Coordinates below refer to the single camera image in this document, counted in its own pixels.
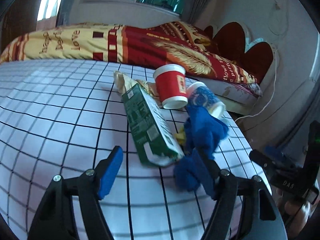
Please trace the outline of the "person's right hand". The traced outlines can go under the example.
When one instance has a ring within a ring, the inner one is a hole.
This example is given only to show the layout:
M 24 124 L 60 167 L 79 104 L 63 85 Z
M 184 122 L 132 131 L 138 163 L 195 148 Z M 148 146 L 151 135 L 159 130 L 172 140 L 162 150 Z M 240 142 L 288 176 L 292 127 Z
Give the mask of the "person's right hand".
M 284 205 L 284 212 L 289 215 L 289 218 L 293 218 L 290 225 L 286 226 L 286 232 L 288 239 L 296 238 L 303 230 L 304 226 L 312 214 L 313 207 L 309 202 L 300 204 L 294 200 L 288 200 Z

